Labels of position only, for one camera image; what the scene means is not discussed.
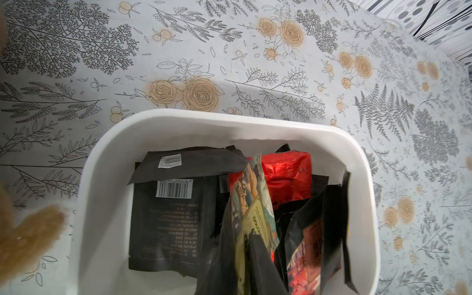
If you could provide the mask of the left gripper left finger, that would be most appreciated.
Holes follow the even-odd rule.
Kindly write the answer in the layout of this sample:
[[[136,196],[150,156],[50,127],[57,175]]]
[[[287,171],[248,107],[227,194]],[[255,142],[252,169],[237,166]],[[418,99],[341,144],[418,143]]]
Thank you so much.
[[[205,242],[202,250],[195,294],[235,295],[237,274],[230,206],[225,208],[219,236]]]

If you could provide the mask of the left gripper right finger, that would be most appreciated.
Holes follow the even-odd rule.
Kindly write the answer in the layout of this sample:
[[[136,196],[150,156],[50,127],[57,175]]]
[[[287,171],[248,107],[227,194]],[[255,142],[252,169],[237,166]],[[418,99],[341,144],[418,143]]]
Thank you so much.
[[[251,233],[248,240],[251,295],[287,295],[285,285],[272,262],[260,235]]]

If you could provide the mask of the pink label black tea bag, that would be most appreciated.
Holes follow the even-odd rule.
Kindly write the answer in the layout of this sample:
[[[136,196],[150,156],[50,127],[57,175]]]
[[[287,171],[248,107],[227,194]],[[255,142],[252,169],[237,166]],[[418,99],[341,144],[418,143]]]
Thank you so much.
[[[291,216],[284,238],[285,269],[291,295],[319,295],[340,269],[354,293],[347,236],[349,229],[350,173],[341,184],[312,176],[310,198]]]

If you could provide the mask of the red foil tea bag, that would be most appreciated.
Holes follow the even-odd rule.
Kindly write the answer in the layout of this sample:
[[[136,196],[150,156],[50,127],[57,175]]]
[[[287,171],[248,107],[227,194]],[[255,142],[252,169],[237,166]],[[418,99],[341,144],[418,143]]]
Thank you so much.
[[[311,196],[312,158],[307,152],[286,151],[261,157],[273,210]]]

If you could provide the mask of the black tea bag pile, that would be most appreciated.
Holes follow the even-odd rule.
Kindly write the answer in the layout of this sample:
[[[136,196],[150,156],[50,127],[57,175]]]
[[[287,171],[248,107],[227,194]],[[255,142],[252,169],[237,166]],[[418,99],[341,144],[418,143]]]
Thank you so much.
[[[136,167],[130,184],[170,179],[212,177],[243,171],[249,159],[235,146],[188,147],[148,152]]]

